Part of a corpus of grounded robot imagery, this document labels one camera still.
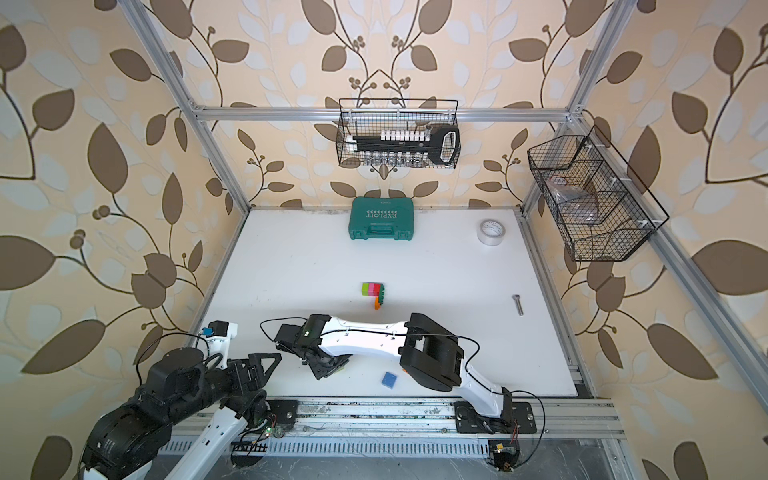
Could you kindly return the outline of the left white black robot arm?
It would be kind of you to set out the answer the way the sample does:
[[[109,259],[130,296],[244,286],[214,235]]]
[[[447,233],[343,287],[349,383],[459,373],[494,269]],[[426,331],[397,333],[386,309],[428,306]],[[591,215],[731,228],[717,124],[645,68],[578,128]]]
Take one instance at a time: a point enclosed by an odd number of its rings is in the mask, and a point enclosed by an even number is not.
[[[208,425],[168,475],[205,478],[237,438],[274,425],[265,387],[280,362],[278,353],[225,360],[191,347],[170,351],[128,401],[97,421],[81,457],[81,478],[145,478],[174,427],[214,407]]]

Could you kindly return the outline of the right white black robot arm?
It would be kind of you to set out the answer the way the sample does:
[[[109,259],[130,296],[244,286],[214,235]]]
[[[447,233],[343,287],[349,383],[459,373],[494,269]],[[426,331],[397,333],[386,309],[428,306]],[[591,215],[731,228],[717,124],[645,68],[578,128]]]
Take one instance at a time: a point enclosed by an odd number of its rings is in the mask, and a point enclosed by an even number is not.
[[[474,345],[476,352],[481,349],[476,340],[456,335],[421,313],[386,324],[312,314],[302,325],[281,325],[274,337],[278,350],[300,358],[318,380],[334,374],[354,355],[392,358],[420,386],[457,394],[490,430],[512,428],[519,411],[516,392],[480,374],[461,341]]]

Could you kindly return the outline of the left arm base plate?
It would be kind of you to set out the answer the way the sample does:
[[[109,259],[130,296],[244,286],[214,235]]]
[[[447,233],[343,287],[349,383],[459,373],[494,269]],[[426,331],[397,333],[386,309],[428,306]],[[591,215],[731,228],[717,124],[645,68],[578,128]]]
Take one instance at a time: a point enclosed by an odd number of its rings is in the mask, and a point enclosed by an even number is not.
[[[299,402],[293,399],[265,399],[256,403],[249,427],[270,436],[282,436],[293,429]]]

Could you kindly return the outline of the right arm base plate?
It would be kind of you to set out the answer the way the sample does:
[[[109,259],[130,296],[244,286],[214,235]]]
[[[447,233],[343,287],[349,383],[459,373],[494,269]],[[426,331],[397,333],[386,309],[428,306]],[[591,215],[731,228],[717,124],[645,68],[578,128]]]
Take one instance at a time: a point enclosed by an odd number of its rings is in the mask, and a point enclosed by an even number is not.
[[[469,402],[453,404],[455,428],[460,434],[534,434],[538,432],[529,402],[512,402],[505,406],[499,418],[478,414]]]

